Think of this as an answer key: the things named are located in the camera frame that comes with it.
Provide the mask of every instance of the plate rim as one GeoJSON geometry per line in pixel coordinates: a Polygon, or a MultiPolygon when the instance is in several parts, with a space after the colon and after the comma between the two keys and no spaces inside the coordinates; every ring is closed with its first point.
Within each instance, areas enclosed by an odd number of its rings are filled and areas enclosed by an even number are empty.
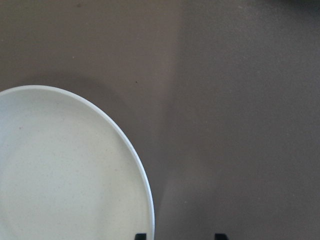
{"type": "Polygon", "coordinates": [[[144,187],[145,187],[146,193],[147,193],[147,198],[148,198],[147,200],[148,200],[148,208],[149,208],[149,218],[151,219],[151,223],[150,223],[151,224],[151,238],[150,238],[150,240],[153,240],[155,237],[155,209],[154,209],[154,202],[153,202],[153,197],[152,197],[148,177],[147,177],[146,171],[144,169],[144,166],[143,166],[136,150],[134,149],[132,143],[129,141],[128,137],[121,130],[121,128],[116,124],[116,122],[109,115],[107,115],[104,111],[102,111],[98,106],[96,106],[95,104],[93,104],[89,100],[85,99],[84,97],[82,97],[76,93],[73,93],[71,91],[68,91],[68,90],[65,90],[65,89],[62,89],[59,87],[55,87],[55,86],[49,86],[49,85],[16,86],[16,87],[12,87],[12,88],[0,91],[0,98],[4,95],[11,94],[14,92],[19,92],[19,91],[24,91],[24,90],[46,90],[46,91],[56,92],[56,93],[59,93],[62,95],[69,96],[69,97],[85,104],[86,106],[88,106],[92,110],[94,110],[97,114],[99,114],[101,117],[103,117],[103,119],[105,121],[107,121],[113,127],[113,129],[119,134],[121,139],[125,142],[126,146],[128,147],[129,151],[133,155],[133,158],[137,164],[140,175],[142,177],[144,187]]]}

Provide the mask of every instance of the white plate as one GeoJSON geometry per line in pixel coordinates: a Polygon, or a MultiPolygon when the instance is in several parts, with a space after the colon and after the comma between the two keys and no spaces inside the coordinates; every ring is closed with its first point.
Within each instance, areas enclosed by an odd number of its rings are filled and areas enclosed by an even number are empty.
{"type": "Polygon", "coordinates": [[[0,92],[0,240],[154,238],[149,183],[120,128],[84,98],[0,92]]]}

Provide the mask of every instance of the gray table surface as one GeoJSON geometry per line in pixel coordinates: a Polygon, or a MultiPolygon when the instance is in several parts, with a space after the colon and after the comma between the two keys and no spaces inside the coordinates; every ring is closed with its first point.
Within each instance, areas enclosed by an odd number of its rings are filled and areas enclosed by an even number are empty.
{"type": "Polygon", "coordinates": [[[0,91],[55,86],[112,117],[145,167],[156,240],[319,239],[319,8],[0,1],[0,91]]]}

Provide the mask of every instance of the plate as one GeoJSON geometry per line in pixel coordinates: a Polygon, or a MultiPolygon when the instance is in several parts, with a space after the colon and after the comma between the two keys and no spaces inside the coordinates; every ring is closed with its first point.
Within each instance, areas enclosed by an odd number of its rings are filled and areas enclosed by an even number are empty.
{"type": "Polygon", "coordinates": [[[110,117],[56,87],[0,92],[0,239],[145,236],[154,238],[147,176],[110,117]]]}

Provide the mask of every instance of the black object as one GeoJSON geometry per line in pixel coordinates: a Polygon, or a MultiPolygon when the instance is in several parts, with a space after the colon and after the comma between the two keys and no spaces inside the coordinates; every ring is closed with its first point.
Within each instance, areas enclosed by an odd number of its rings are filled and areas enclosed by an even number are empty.
{"type": "Polygon", "coordinates": [[[134,240],[146,240],[147,234],[146,233],[137,233],[134,237],[134,240]]]}
{"type": "Polygon", "coordinates": [[[216,233],[214,235],[214,240],[229,240],[229,238],[224,233],[216,233]]]}

